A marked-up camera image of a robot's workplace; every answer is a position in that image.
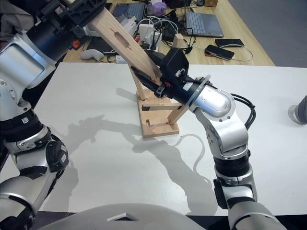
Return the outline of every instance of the white object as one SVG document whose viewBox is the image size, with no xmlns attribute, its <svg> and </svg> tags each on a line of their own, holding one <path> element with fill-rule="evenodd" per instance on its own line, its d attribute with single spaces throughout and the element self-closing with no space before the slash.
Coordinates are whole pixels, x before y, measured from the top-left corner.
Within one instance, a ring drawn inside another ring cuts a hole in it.
<svg viewBox="0 0 307 230">
<path fill-rule="evenodd" d="M 96 49 L 88 49 L 80 53 L 81 59 L 90 59 L 94 58 L 96 61 L 99 61 L 104 57 L 104 54 L 99 52 Z"/>
<path fill-rule="evenodd" d="M 274 215 L 305 214 L 307 131 L 287 110 L 306 94 L 307 69 L 189 66 L 191 77 L 208 74 L 214 86 L 256 106 L 248 144 L 259 202 Z M 41 210 L 143 203 L 184 215 L 226 216 L 215 200 L 213 157 L 195 115 L 186 112 L 179 119 L 179 135 L 143 140 L 135 93 L 128 65 L 60 63 L 35 113 L 61 138 L 71 162 Z M 247 106 L 236 103 L 236 109 L 245 122 Z M 16 175 L 8 158 L 0 180 Z"/>
<path fill-rule="evenodd" d="M 85 27 L 83 27 L 83 30 L 85 32 L 85 35 L 87 36 L 100 37 L 99 33 L 97 33 L 96 30 L 91 28 L 90 25 L 86 25 Z"/>
<path fill-rule="evenodd" d="M 153 42 L 153 34 L 152 33 L 146 34 L 144 42 L 149 44 L 149 47 L 151 47 Z"/>
<path fill-rule="evenodd" d="M 128 218 L 130 221 L 118 221 Z M 190 218 L 165 207 L 113 204 L 96 207 L 49 224 L 40 230 L 204 230 Z"/>
<path fill-rule="evenodd" d="M 127 62 L 120 55 L 116 55 L 116 63 L 118 63 L 118 64 L 126 64 Z"/>
<path fill-rule="evenodd" d="M 140 24 L 139 25 L 139 33 L 140 33 L 140 40 L 145 41 L 145 36 L 148 33 L 151 33 L 154 30 L 154 25 L 152 24 Z"/>
<path fill-rule="evenodd" d="M 161 41 L 162 41 L 162 35 L 159 37 L 160 33 L 154 33 L 154 42 L 157 42 L 158 38 L 158 42 L 156 44 L 156 47 L 159 48 L 160 44 L 161 44 Z"/>
<path fill-rule="evenodd" d="M 128 34 L 133 36 L 137 28 L 136 22 L 134 20 L 126 18 L 125 20 L 122 21 L 121 25 L 128 32 Z"/>
<path fill-rule="evenodd" d="M 158 3 L 158 2 L 162 2 L 162 0 L 151 0 L 151 4 L 152 5 L 154 5 L 154 4 Z"/>
</svg>

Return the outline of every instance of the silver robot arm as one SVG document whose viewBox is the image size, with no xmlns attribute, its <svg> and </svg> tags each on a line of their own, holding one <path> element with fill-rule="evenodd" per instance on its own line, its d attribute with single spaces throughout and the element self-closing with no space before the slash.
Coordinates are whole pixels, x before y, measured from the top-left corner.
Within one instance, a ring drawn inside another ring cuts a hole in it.
<svg viewBox="0 0 307 230">
<path fill-rule="evenodd" d="M 180 49 L 172 48 L 166 56 L 153 51 L 148 51 L 148 55 L 160 66 L 160 86 L 144 72 L 131 68 L 157 97 L 165 95 L 184 104 L 204 126 L 215 162 L 216 199 L 221 208 L 228 209 L 230 229 L 286 229 L 269 210 L 257 203 L 253 170 L 248 162 L 248 131 L 236 114 L 234 97 L 213 87 L 210 76 L 190 78 L 189 63 Z"/>
<path fill-rule="evenodd" d="M 32 226 L 69 162 L 65 145 L 39 121 L 22 94 L 41 83 L 69 49 L 83 45 L 87 37 L 82 27 L 99 14 L 106 0 L 76 0 L 69 8 L 58 0 L 32 2 L 41 22 L 15 35 L 0 51 L 0 134 L 5 147 L 1 156 L 10 154 L 20 172 L 0 184 L 2 230 Z"/>
<path fill-rule="evenodd" d="M 236 114 L 233 96 L 206 85 L 189 109 L 204 126 L 215 162 L 215 195 L 228 209 L 230 229 L 284 230 L 276 217 L 257 203 L 248 162 L 248 132 Z"/>
</svg>

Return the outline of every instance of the computer mouse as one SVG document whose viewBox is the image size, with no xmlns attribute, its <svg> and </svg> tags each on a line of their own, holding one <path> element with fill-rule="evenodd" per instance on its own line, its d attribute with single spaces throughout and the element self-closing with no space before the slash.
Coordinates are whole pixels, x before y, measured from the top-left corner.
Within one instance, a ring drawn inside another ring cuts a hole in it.
<svg viewBox="0 0 307 230">
<path fill-rule="evenodd" d="M 95 49 L 88 49 L 80 53 L 81 59 L 94 58 L 96 61 L 99 61 L 103 57 L 104 57 L 104 54 Z"/>
<path fill-rule="evenodd" d="M 197 0 L 197 6 L 203 6 L 205 4 L 205 0 Z"/>
</svg>

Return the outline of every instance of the wooden stand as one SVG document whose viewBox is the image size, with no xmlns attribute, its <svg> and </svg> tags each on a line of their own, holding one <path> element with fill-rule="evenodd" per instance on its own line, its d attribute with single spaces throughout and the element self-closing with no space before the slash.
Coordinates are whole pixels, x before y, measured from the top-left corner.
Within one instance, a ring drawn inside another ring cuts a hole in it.
<svg viewBox="0 0 307 230">
<path fill-rule="evenodd" d="M 176 34 L 173 47 L 183 46 L 183 36 Z M 179 133 L 177 120 L 188 110 L 180 103 L 171 103 L 169 98 L 157 98 L 150 90 L 139 90 L 138 109 L 143 138 Z"/>
<path fill-rule="evenodd" d="M 158 136 L 172 135 L 179 133 L 179 127 L 177 123 L 170 125 L 167 117 L 171 113 L 171 110 L 142 110 L 145 104 L 159 104 L 160 107 L 164 104 L 170 104 L 171 100 L 167 97 L 157 98 L 151 90 L 143 90 L 146 100 L 141 100 L 137 92 L 138 97 L 138 109 L 140 115 L 140 123 L 142 128 L 143 138 L 152 138 Z"/>
<path fill-rule="evenodd" d="M 157 85 L 161 84 L 161 72 L 159 68 L 107 9 L 103 9 L 89 24 L 127 61 L 129 66 L 133 66 L 145 72 Z M 173 47 L 180 47 L 182 44 L 183 37 L 180 34 L 176 35 Z M 157 109 L 157 107 L 163 106 L 163 104 L 168 104 L 169 109 L 174 109 L 174 107 L 169 106 L 169 98 L 158 99 L 150 90 L 144 90 L 133 71 L 131 71 L 131 73 L 138 90 L 138 108 L 143 137 L 148 138 L 178 134 L 179 128 L 176 122 L 187 109 L 184 106 L 180 109 L 178 109 L 179 106 L 175 106 L 175 110 L 173 111 L 152 111 L 155 108 Z M 159 106 L 152 106 L 153 108 L 150 111 L 143 111 L 143 104 L 159 104 Z"/>
</svg>

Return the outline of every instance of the smartphone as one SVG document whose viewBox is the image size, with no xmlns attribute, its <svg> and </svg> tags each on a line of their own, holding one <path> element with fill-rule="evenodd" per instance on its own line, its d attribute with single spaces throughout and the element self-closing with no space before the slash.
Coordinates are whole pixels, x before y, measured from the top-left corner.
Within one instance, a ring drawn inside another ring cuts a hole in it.
<svg viewBox="0 0 307 230">
<path fill-rule="evenodd" d="M 210 54 L 217 58 L 224 59 L 226 61 L 230 61 L 235 54 L 234 52 L 231 52 L 229 50 L 222 49 L 212 45 L 208 45 L 205 51 L 207 51 L 207 54 Z"/>
<path fill-rule="evenodd" d="M 206 57 L 214 57 L 213 55 L 209 54 L 206 50 L 205 50 L 205 56 Z"/>
<path fill-rule="evenodd" d="M 216 39 L 215 43 L 218 47 L 226 45 L 227 47 L 238 47 L 238 46 L 228 46 L 230 44 L 244 46 L 243 42 L 240 39 Z"/>
</svg>

